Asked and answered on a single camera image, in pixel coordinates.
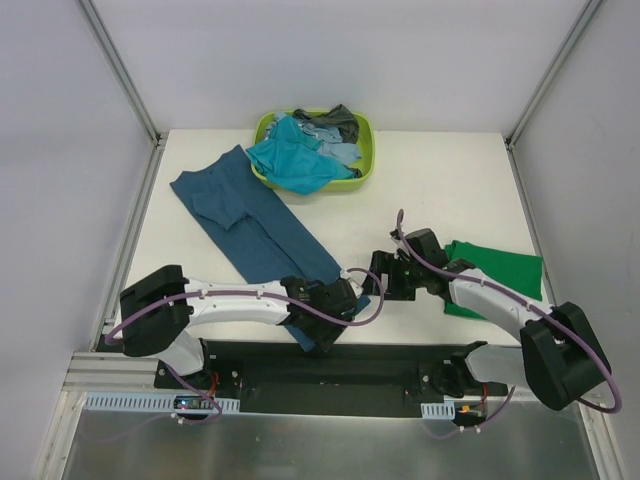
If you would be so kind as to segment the dark blue t shirt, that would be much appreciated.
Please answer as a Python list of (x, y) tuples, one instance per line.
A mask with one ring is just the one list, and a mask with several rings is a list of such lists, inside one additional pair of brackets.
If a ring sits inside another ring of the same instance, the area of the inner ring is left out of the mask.
[(293, 276), (329, 284), (339, 278), (339, 264), (252, 173), (241, 146), (202, 170), (182, 172), (170, 186), (248, 283)]

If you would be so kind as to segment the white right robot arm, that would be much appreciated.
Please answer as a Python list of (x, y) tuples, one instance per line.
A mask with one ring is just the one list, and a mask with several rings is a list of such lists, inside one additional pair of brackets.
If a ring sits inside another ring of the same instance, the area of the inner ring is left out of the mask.
[(412, 301), (419, 289), (446, 306), (468, 311), (517, 340), (500, 346), (477, 340), (457, 351), (442, 374), (450, 395), (473, 394), (484, 383), (529, 389), (547, 408), (560, 411), (585, 402), (594, 388), (609, 386), (621, 407), (610, 363), (584, 311), (576, 304), (552, 305), (494, 278), (482, 258), (454, 255), (430, 229), (392, 231), (393, 252), (375, 250), (369, 268), (382, 285), (367, 279), (364, 292), (391, 301)]

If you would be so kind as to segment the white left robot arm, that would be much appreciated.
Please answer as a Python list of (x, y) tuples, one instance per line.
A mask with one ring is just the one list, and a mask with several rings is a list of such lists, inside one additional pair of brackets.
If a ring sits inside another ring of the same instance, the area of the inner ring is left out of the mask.
[(120, 293), (123, 353), (159, 358), (188, 388), (204, 387), (211, 365), (203, 340), (191, 328), (250, 322), (292, 330), (306, 349), (326, 349), (357, 313), (363, 290), (349, 273), (326, 284), (289, 276), (249, 285), (189, 279), (166, 265)]

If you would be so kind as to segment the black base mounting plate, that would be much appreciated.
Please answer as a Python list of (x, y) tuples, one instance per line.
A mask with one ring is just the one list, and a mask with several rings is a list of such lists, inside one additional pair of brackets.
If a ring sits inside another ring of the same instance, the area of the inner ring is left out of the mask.
[(210, 358), (186, 382), (233, 399), (243, 413), (418, 418), (443, 400), (459, 345), (337, 344), (305, 352), (295, 343), (207, 341)]

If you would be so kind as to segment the folded green t shirt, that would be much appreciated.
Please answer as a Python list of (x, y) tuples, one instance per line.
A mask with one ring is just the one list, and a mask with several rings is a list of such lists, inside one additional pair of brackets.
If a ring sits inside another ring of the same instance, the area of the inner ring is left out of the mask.
[(543, 260), (526, 255), (454, 240), (444, 247), (449, 260), (464, 259), (522, 295), (542, 300)]

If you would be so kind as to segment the lime green plastic basket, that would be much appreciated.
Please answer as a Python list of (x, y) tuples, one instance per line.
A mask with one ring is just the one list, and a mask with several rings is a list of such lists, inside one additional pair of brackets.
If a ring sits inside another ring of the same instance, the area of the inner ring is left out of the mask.
[[(262, 136), (265, 133), (267, 125), (274, 119), (274, 115), (277, 112), (284, 112), (287, 115), (292, 116), (294, 110), (275, 111), (264, 115), (256, 128), (254, 136), (254, 145), (262, 141)], [(321, 113), (329, 110), (309, 110), (310, 113)], [(359, 139), (356, 145), (360, 148), (362, 157), (355, 163), (347, 166), (349, 169), (355, 172), (355, 177), (351, 180), (334, 180), (328, 183), (322, 189), (314, 192), (350, 192), (354, 191), (362, 186), (373, 173), (375, 166), (375, 141), (374, 134), (371, 128), (370, 122), (366, 116), (360, 113), (352, 112), (359, 123)], [(258, 173), (255, 167), (251, 164), (252, 173), (267, 187), (272, 189), (284, 189), (271, 182), (269, 182), (264, 176)]]

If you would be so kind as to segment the light blue t shirt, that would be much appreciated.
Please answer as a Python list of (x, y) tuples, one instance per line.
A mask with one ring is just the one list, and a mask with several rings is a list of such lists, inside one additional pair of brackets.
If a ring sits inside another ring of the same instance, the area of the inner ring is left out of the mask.
[(318, 154), (338, 160), (345, 166), (362, 157), (360, 148), (345, 142), (335, 126), (316, 125), (309, 120), (298, 119), (284, 112), (277, 112), (267, 125), (263, 140), (280, 139), (289, 143), (301, 143)]

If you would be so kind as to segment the turquoise t shirt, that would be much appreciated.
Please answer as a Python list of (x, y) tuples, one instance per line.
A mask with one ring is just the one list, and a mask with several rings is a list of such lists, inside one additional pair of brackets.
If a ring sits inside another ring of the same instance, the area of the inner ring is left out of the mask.
[(276, 120), (266, 138), (247, 149), (256, 171), (269, 182), (308, 195), (334, 180), (351, 180), (355, 172), (319, 152), (322, 141), (303, 132), (290, 115)]

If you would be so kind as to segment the dark grey t shirt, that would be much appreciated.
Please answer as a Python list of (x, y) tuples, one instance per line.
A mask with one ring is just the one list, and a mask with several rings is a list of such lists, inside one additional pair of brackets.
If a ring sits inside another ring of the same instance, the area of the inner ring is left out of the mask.
[(331, 110), (321, 113), (310, 113), (304, 109), (296, 109), (292, 116), (301, 120), (305, 125), (328, 130), (335, 128), (342, 141), (356, 144), (359, 139), (359, 123), (355, 115), (343, 104), (333, 107)]

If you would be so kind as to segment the left aluminium frame post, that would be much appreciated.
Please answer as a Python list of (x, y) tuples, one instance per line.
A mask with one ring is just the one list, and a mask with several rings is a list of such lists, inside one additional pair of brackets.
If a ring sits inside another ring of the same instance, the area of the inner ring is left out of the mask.
[(92, 0), (76, 0), (75, 4), (84, 17), (116, 82), (120, 86), (138, 123), (154, 146), (160, 144), (162, 132), (152, 119), (145, 102), (131, 77), (128, 68), (114, 42), (96, 4)]

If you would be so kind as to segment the aluminium frame post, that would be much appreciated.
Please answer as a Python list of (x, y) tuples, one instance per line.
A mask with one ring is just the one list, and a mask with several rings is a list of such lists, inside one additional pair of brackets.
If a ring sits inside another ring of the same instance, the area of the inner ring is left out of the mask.
[(162, 132), (152, 119), (145, 102), (131, 77), (128, 68), (114, 42), (96, 4), (92, 0), (76, 0), (75, 4), (84, 17), (116, 82), (120, 86), (138, 123), (154, 146), (160, 144)]
[(549, 93), (561, 70), (605, 4), (605, 0), (588, 0), (584, 2), (515, 125), (505, 136), (505, 145), (508, 151), (512, 151), (522, 137), (525, 129)]

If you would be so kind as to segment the right aluminium frame post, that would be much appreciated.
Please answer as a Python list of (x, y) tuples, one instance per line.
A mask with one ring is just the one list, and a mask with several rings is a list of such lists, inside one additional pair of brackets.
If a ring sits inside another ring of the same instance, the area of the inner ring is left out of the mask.
[(515, 125), (505, 136), (505, 145), (508, 151), (512, 151), (522, 137), (525, 129), (549, 93), (561, 70), (605, 4), (605, 0), (588, 0), (584, 2)]

